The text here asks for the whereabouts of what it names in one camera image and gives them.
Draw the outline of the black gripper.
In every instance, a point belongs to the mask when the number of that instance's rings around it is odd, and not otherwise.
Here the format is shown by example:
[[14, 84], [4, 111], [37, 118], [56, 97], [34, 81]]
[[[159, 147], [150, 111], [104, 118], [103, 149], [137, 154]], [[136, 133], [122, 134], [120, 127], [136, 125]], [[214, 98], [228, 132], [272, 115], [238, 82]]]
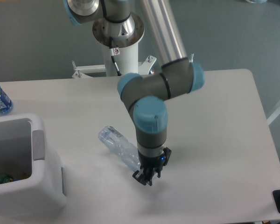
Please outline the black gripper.
[[153, 185], [153, 179], [161, 177], [163, 167], [168, 164], [172, 151], [166, 147], [161, 151], [161, 154], [156, 157], [147, 157], [141, 152], [139, 153], [139, 160], [141, 163], [141, 170], [134, 172], [132, 177], [142, 185]]

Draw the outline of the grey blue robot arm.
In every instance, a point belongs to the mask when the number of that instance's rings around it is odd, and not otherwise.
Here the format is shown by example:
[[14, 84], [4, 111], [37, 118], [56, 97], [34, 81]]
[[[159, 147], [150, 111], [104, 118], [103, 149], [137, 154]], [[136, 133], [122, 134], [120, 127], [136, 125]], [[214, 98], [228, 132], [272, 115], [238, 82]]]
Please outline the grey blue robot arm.
[[[199, 90], [205, 78], [200, 64], [188, 58], [167, 0], [141, 0], [143, 18], [131, 10], [127, 0], [66, 0], [70, 21], [81, 25], [92, 21], [96, 40], [107, 48], [106, 72], [120, 78], [117, 89], [135, 126], [140, 169], [133, 174], [143, 185], [151, 185], [167, 165], [171, 150], [167, 138], [168, 112], [165, 101]], [[124, 48], [138, 44], [148, 29], [161, 72], [148, 77], [138, 73], [138, 61], [130, 61]]]

